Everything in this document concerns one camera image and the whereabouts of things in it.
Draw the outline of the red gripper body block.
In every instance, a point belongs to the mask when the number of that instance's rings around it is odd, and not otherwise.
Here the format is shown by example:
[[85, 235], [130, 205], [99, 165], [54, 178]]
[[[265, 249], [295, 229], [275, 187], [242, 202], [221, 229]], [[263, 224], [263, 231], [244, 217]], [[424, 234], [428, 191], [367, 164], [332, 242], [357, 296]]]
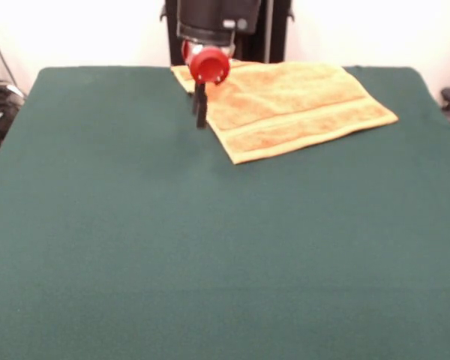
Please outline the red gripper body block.
[[222, 83], [230, 72], [231, 47], [184, 40], [181, 54], [196, 83]]

